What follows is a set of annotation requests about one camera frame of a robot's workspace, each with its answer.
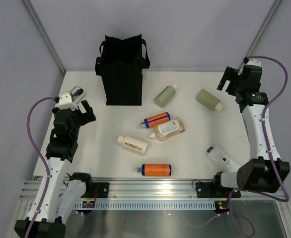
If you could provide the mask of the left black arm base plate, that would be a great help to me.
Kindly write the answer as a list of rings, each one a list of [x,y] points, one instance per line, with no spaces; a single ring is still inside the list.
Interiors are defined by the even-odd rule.
[[[86,187],[82,198],[108,198],[109,183],[108,182],[93,182]]]

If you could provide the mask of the clear amber soap bottle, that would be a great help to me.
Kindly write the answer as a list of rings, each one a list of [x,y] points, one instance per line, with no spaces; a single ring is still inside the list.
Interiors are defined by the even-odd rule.
[[[156,125],[150,135],[150,139],[165,141],[185,131],[185,126],[179,117],[175,117],[167,122]]]

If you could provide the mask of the orange blue pump bottle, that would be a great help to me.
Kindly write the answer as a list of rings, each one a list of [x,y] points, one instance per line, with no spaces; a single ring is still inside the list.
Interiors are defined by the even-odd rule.
[[[171,120],[170,114],[168,112],[164,112],[158,115],[154,115],[144,119],[139,125],[138,128],[153,128],[158,124],[162,124]]]
[[[133,172],[144,177],[169,177],[172,174],[172,166],[170,164],[142,164],[134,168]]]

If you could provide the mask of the white translucent bottle grey cap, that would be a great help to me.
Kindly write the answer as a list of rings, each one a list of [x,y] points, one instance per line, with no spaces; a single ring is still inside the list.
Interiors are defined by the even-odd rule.
[[[238,171],[241,165],[221,147],[209,147],[207,159],[220,171],[233,173]]]

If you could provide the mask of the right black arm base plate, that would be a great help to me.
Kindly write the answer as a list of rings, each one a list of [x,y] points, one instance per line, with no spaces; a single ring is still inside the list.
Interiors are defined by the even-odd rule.
[[[221,187],[213,182],[195,182],[198,198],[228,198],[232,188]]]

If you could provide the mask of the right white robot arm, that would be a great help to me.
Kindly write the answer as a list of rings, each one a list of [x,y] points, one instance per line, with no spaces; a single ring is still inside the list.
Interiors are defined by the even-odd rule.
[[[235,172],[217,172],[212,182],[212,193],[222,197],[229,189],[245,190],[258,194],[275,193],[283,187],[290,172],[289,162],[281,160],[269,122],[269,100],[260,92],[262,67],[252,59],[241,69],[227,67],[217,87],[235,97],[245,125],[250,147],[250,159]]]

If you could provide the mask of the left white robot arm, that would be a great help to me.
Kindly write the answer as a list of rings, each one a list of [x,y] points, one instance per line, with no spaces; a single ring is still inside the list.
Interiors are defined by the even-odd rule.
[[[40,155],[45,166],[40,187],[26,218],[17,220],[14,226],[20,238],[63,238],[78,200],[94,193],[91,175],[87,173],[73,173],[64,192],[61,186],[78,148],[80,127],[95,121],[96,116],[86,100],[81,102],[84,113],[78,106],[71,109],[62,104],[61,98],[56,102],[46,155]]]

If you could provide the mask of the cream Murrayle bottle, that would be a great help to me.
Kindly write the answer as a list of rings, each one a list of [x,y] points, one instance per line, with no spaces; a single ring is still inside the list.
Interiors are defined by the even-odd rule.
[[[145,155],[149,142],[130,135],[119,135],[117,144],[134,153]]]

